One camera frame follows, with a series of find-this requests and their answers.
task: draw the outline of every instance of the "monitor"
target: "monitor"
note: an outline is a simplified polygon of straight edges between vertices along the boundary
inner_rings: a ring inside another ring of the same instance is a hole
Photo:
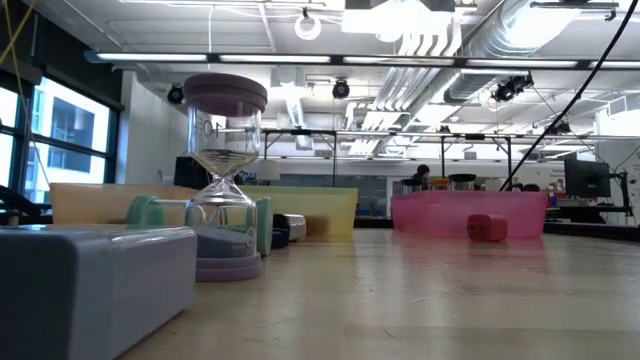
[[[564,176],[568,196],[611,197],[611,176],[606,163],[565,160]]]

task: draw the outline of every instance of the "translucent pink bin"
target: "translucent pink bin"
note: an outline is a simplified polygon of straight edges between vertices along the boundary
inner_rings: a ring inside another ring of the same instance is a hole
[[[432,238],[467,238],[472,214],[494,214],[507,219],[507,239],[542,236],[547,193],[496,191],[425,191],[391,199],[396,230]]]

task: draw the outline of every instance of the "desk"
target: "desk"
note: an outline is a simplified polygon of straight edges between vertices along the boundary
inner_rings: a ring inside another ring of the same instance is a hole
[[[575,223],[606,224],[600,213],[625,213],[622,206],[562,206],[547,209],[547,217],[570,219]]]
[[[271,254],[120,360],[640,359],[637,244],[356,230]]]

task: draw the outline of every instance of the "equipment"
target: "equipment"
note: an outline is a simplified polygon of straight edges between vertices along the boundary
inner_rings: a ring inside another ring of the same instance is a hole
[[[609,165],[601,162],[565,160],[567,195],[611,197]]]
[[[167,101],[174,105],[180,105],[184,102],[184,91],[182,90],[182,85],[173,84],[171,86],[171,90],[167,94]]]
[[[336,80],[336,84],[333,86],[332,94],[333,98],[337,100],[342,100],[349,97],[349,85],[347,85],[347,80]]]
[[[499,83],[496,91],[491,94],[491,98],[498,103],[511,101],[533,84],[531,75],[513,76],[509,81]]]

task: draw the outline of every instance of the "red plastic cube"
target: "red plastic cube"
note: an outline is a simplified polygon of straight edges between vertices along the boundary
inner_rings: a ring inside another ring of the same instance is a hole
[[[503,241],[507,232],[507,219],[502,216],[474,214],[467,220],[467,235],[473,241]]]

